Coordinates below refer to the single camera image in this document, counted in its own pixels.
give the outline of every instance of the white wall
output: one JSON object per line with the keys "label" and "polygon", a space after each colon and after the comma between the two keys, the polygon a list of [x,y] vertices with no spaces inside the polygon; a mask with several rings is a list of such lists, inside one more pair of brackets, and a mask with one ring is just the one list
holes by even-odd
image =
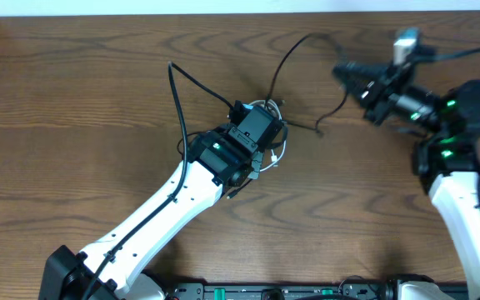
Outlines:
{"label": "white wall", "polygon": [[480,10],[480,0],[0,0],[0,17]]}

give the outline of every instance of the wooden table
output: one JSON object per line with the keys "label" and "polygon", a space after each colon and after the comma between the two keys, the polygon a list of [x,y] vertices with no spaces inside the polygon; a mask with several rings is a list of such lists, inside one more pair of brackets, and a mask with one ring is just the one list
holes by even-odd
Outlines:
{"label": "wooden table", "polygon": [[[95,241],[173,172],[180,130],[168,60],[251,102],[305,33],[331,33],[351,59],[383,63],[409,26],[442,52],[480,46],[480,12],[0,18],[0,299],[35,298],[53,250]],[[290,57],[275,93],[286,118],[313,124],[338,104],[334,60],[316,40]],[[480,78],[480,55],[419,71],[445,93]],[[176,77],[189,131],[226,122],[222,103]],[[149,267],[215,283],[463,280],[411,173],[414,139],[362,115],[350,101],[322,123],[322,138],[290,128],[278,168],[197,216]]]}

